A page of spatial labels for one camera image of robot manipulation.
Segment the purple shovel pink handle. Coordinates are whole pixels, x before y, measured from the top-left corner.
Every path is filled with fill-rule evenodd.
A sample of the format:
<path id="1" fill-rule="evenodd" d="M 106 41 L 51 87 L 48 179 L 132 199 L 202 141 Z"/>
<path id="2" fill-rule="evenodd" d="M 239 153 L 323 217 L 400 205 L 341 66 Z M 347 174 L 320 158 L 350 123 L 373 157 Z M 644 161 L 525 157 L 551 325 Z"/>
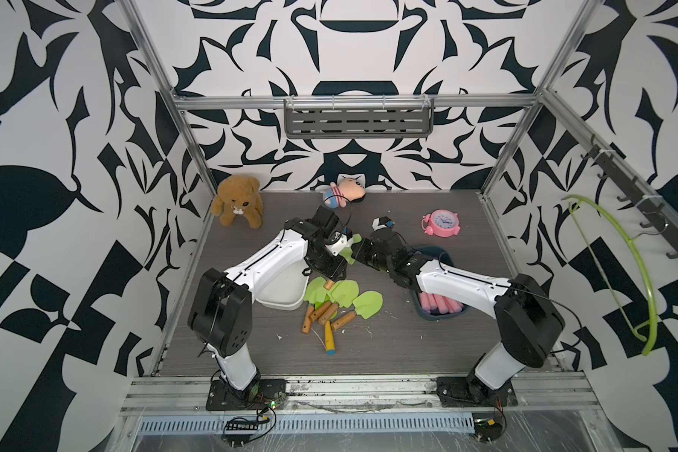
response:
<path id="1" fill-rule="evenodd" d="M 449 316 L 464 311 L 462 303 L 440 295 L 422 292 L 419 294 L 419 302 L 421 309 L 431 316 Z"/>

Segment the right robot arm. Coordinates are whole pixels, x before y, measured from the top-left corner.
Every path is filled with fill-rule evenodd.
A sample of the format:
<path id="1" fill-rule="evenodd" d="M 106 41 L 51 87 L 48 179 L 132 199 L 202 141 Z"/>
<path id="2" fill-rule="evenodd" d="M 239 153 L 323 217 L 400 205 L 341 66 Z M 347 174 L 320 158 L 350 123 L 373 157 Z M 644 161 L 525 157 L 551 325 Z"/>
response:
<path id="1" fill-rule="evenodd" d="M 503 397 L 516 374 L 544 365 L 565 328 L 556 305 L 528 275 L 507 279 L 456 269 L 407 246 L 390 228 L 374 231 L 351 249 L 357 262 L 388 274 L 402 288 L 459 301 L 495 320 L 499 342 L 463 382 L 437 387 L 440 397 L 456 403 L 490 405 Z"/>

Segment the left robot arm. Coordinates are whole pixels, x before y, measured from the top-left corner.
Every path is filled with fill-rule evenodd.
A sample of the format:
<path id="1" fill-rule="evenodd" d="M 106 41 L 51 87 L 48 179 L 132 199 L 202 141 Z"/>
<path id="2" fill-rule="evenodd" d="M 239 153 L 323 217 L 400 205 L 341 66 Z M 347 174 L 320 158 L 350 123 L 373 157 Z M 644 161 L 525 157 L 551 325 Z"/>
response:
<path id="1" fill-rule="evenodd" d="M 188 327 L 217 361 L 220 378 L 230 390 L 247 393 L 260 380 L 247 345 L 258 296 L 299 262 L 328 281 L 344 280 L 348 262 L 341 252 L 352 244 L 350 228 L 333 210 L 321 206 L 312 218 L 288 220 L 269 244 L 243 262 L 203 273 Z"/>

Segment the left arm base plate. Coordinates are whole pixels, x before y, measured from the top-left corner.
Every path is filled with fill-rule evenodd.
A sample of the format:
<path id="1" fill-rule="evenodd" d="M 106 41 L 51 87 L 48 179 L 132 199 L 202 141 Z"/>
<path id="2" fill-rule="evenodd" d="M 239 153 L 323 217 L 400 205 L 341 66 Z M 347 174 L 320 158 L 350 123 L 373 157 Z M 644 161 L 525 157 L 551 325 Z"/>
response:
<path id="1" fill-rule="evenodd" d="M 254 379 L 244 390 L 237 390 L 223 378 L 218 378 L 210 382 L 205 410 L 247 411 L 264 405 L 282 405 L 286 399 L 286 386 L 285 379 Z"/>

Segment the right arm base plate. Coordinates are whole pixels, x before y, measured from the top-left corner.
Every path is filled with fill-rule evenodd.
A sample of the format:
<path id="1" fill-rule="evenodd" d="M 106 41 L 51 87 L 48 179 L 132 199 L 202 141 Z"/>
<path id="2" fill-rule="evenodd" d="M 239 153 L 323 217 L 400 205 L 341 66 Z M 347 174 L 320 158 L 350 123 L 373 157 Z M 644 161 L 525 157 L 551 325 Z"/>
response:
<path id="1" fill-rule="evenodd" d="M 517 406 L 516 393 L 511 382 L 493 390 L 476 376 L 438 377 L 435 394 L 443 407 L 495 407 Z"/>

